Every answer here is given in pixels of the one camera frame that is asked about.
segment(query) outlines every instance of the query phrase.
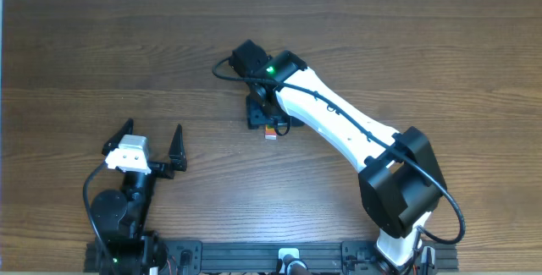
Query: wood grain surface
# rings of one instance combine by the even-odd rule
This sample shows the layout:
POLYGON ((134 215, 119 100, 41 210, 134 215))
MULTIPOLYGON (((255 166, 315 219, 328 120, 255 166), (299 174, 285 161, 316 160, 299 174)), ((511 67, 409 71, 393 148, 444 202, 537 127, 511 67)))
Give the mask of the wood grain surface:
MULTIPOLYGON (((82 269, 81 187, 127 118, 155 159, 185 131, 189 169, 158 182, 147 224, 165 237, 375 239, 342 155, 308 127, 277 141, 248 130, 246 86, 212 77, 247 38, 429 136, 467 219, 463 271, 542 268, 542 0, 5 0, 4 12, 4 271, 82 269)), ((121 179, 102 173, 92 195, 121 179)), ((456 233, 445 202, 429 228, 456 233)))

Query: robotic arm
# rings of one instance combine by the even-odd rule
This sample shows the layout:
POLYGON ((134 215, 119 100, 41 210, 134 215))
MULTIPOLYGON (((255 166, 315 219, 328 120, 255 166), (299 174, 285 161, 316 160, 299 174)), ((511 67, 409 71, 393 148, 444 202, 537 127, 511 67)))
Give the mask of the robotic arm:
POLYGON ((403 271, 421 247, 416 228, 422 228, 437 207, 441 191, 409 164, 404 163, 392 173, 391 166, 404 160, 361 133, 345 114, 370 135, 427 170, 445 190, 444 177, 427 137, 414 127, 401 134, 361 113, 328 88, 292 52, 284 51, 271 58, 261 47, 246 41, 217 66, 226 60, 240 78, 217 74, 216 67, 213 72, 221 79, 245 81, 249 85, 249 128, 271 124, 275 130, 281 125, 289 130, 294 122, 301 121, 348 159, 358 172, 365 211, 380 227, 376 247, 393 269, 403 271), (258 111, 264 119, 255 121, 252 111, 258 111))

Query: wooden tabletop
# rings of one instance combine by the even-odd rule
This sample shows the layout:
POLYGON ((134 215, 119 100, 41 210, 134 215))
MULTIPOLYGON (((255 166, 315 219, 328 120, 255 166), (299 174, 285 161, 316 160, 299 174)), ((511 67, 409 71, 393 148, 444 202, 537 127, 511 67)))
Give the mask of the wooden tabletop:
MULTIPOLYGON (((202 241, 376 239, 350 163, 308 127, 246 127, 244 84, 211 67, 245 39, 289 49, 372 118, 431 140, 467 219, 463 271, 540 269, 542 0, 5 0, 3 270, 80 271, 81 188, 127 118, 188 171, 147 227, 202 241)), ((107 171, 91 194, 118 188, 107 171)), ((428 225, 452 237, 441 201, 428 225)))

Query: wooden table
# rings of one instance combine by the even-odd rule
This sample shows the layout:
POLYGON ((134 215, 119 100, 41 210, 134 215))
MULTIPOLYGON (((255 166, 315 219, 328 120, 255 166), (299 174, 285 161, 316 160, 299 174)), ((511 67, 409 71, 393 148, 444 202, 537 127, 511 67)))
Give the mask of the wooden table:
MULTIPOLYGON (((290 49, 378 121, 433 144, 467 219, 460 266, 542 258, 542 0, 5 0, 4 270, 80 271, 81 187, 127 118, 189 170, 159 181, 148 227, 203 241, 375 239, 356 173, 308 127, 246 128, 247 88, 211 66, 251 38, 290 49)), ((102 173, 92 195, 117 188, 102 173)), ((456 233, 442 201, 429 228, 456 233)))

